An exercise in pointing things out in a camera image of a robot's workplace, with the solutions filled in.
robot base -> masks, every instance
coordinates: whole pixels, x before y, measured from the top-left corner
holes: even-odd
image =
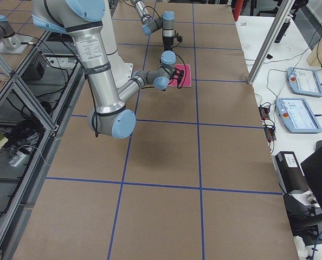
[[[30,42],[33,37],[29,37],[29,36],[23,36],[23,35],[18,35],[18,37],[20,38],[21,42]],[[21,44],[21,46],[19,46],[18,48],[15,49],[8,49],[6,46],[4,46],[3,41],[0,42],[0,53],[1,54],[16,54],[16,55],[20,55],[24,52],[24,50],[27,48],[27,46],[29,46],[28,44]]]
[[[121,88],[131,78],[133,63],[125,63],[118,53],[108,56],[108,59],[112,65],[115,85]]]

chair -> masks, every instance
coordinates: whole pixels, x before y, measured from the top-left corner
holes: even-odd
[[[263,10],[263,11],[259,11],[257,13],[257,16],[260,16],[261,14],[270,14],[275,16],[276,13],[278,12],[280,6],[281,6],[281,2],[282,0],[273,0],[275,2],[278,2],[276,4],[276,7],[273,10]],[[295,20],[296,18],[296,13],[297,11],[301,8],[301,7],[305,7],[308,4],[309,0],[296,0],[295,3],[292,5],[291,10],[294,10],[293,13],[291,13],[293,15],[293,19]]]

silver arm segment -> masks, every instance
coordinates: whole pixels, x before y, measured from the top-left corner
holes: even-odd
[[[104,1],[33,0],[37,26],[73,38],[96,104],[88,115],[91,129],[126,138],[136,124],[136,116],[126,109],[126,101],[151,82],[156,88],[165,89],[176,57],[171,51],[164,52],[158,70],[137,72],[118,92],[100,34],[104,12]]]
[[[151,35],[153,32],[162,29],[162,40],[164,50],[172,50],[174,39],[177,39],[179,43],[183,41],[183,38],[178,35],[174,29],[174,12],[165,11],[162,17],[152,19],[152,16],[147,10],[147,6],[143,0],[130,0],[137,14],[142,22],[142,29],[146,36]]]

robot label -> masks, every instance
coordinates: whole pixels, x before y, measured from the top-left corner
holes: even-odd
[[[83,62],[98,60],[102,57],[102,49],[98,39],[75,42]]]

white cable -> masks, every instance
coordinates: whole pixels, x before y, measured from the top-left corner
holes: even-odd
[[[18,148],[18,151],[19,151],[22,147],[26,147],[26,146],[28,146],[28,147],[32,147],[32,148],[34,148],[34,149],[38,150],[38,151],[40,152],[40,154],[41,154],[41,158],[42,158],[42,160],[44,161],[44,163],[45,163],[46,165],[48,165],[48,166],[51,166],[51,165],[50,165],[50,164],[48,164],[48,163],[46,162],[46,160],[44,159],[43,154],[42,154],[42,151],[41,151],[40,149],[38,149],[37,147],[35,147],[35,146],[32,146],[32,145],[22,145],[22,146],[20,146],[20,147]]]

